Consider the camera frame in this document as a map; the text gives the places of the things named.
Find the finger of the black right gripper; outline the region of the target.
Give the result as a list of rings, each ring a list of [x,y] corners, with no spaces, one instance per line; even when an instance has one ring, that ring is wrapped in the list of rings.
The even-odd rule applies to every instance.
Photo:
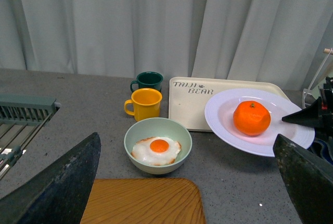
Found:
[[[309,107],[296,113],[283,116],[281,120],[286,123],[293,123],[305,127],[322,128],[323,120],[321,116],[322,99],[319,97]]]

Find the left gripper black camera-side right finger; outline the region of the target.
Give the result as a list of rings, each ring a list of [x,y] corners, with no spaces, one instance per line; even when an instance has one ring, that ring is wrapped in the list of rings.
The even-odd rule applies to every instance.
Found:
[[[332,223],[332,165],[278,134],[273,152],[302,223]]]

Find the left gripper black camera-side left finger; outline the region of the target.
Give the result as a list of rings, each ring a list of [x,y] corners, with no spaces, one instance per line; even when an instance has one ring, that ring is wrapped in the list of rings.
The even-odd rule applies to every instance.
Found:
[[[98,133],[1,199],[1,223],[80,223],[96,177]]]

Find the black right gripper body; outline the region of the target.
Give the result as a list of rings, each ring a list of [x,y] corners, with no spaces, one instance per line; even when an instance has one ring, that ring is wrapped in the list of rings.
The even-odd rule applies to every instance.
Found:
[[[315,129],[325,141],[332,140],[332,77],[327,76],[319,88],[319,98],[315,101],[317,118]]]

